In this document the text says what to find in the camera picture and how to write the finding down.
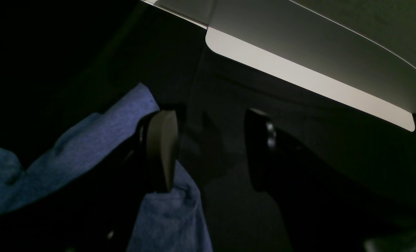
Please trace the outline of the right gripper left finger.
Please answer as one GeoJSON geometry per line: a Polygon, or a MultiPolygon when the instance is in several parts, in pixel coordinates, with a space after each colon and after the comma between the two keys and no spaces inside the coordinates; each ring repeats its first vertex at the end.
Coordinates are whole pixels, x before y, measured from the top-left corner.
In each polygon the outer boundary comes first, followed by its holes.
{"type": "Polygon", "coordinates": [[[94,168],[0,214],[0,252],[125,252],[145,194],[171,191],[178,135],[174,110],[143,117],[94,168]]]}

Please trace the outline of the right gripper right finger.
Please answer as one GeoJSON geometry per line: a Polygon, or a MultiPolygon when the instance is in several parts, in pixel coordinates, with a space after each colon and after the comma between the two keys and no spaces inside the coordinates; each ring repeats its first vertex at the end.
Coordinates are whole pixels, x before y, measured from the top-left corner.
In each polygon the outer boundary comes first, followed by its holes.
{"type": "Polygon", "coordinates": [[[263,111],[245,111],[248,174],[277,203],[295,252],[416,252],[416,210],[334,170],[263,111]]]}

